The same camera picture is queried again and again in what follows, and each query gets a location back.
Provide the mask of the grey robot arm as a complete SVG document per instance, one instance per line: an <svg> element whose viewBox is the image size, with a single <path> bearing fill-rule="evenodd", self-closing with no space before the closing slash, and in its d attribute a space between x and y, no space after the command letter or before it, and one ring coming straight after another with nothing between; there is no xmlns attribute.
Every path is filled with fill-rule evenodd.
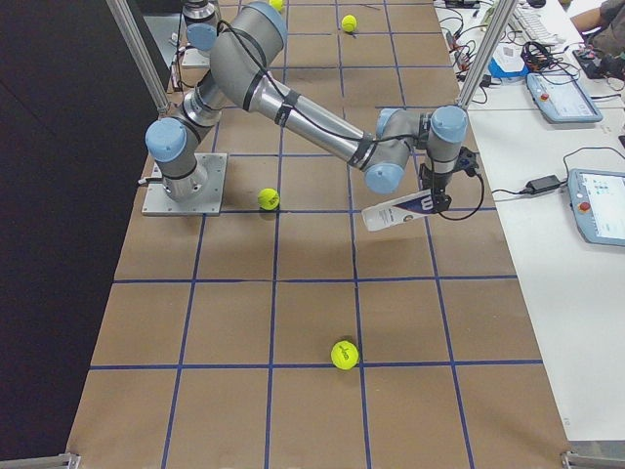
<svg viewBox="0 0 625 469"><path fill-rule="evenodd" d="M217 39L217 26L221 20L221 10L217 1L186 0L182 2L182 15L186 25L189 46L204 57Z"/></svg>
<svg viewBox="0 0 625 469"><path fill-rule="evenodd" d="M160 171L167 199L189 202L215 191L209 180L216 172L195 151L219 122L226 101L258 112L343 159L361 170L367 187L379 194L394 192L408 157L416 149L424 150L427 159L419 176L434 196L436 212L446 210L451 201L445 192L451 176L474 173L476 159L463 146L468 115L462 108L440 107L422 114L386 108L376 132L370 134L271 76L269 66L287 40L285 21L274 7L255 1L227 22L208 20L216 10L208 1L190 1L188 6L202 13L195 26L209 53L210 68L173 115L146 130L146 147Z"/></svg>

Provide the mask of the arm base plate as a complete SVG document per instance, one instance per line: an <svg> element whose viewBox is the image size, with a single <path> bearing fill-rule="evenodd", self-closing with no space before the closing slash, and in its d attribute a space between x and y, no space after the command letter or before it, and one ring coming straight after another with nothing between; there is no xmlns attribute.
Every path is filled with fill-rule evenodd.
<svg viewBox="0 0 625 469"><path fill-rule="evenodd" d="M143 178L146 197L142 213L145 216L219 216L228 165L227 153L195 154L194 172L181 179L165 178L156 163L152 173Z"/></svg>
<svg viewBox="0 0 625 469"><path fill-rule="evenodd" d="M210 52L196 48L186 48L182 57L182 67L208 68L210 66Z"/></svg>

